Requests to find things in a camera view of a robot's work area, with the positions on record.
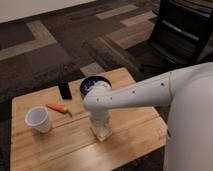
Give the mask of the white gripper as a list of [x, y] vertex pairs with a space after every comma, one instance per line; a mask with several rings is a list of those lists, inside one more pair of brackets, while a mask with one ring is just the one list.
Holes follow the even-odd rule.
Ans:
[[99, 129], [109, 130], [109, 112], [107, 110], [92, 111], [90, 114], [90, 122], [93, 130]]

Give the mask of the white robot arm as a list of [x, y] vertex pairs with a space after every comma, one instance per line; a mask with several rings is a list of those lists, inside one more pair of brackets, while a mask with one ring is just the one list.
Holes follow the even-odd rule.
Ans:
[[98, 81], [87, 85], [83, 103], [98, 124], [104, 122], [107, 110], [170, 105], [172, 134], [205, 130], [213, 119], [213, 62], [169, 71], [116, 90], [106, 81]]

